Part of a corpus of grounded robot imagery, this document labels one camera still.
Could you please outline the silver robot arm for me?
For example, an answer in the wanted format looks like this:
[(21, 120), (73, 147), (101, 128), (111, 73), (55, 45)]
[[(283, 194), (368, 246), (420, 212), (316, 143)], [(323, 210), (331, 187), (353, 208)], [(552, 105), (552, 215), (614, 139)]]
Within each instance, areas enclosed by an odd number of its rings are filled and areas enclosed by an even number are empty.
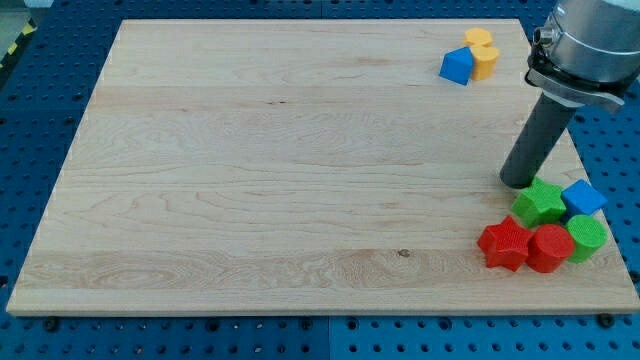
[(526, 81), (567, 106), (616, 113), (639, 76), (639, 0), (559, 0), (534, 30)]

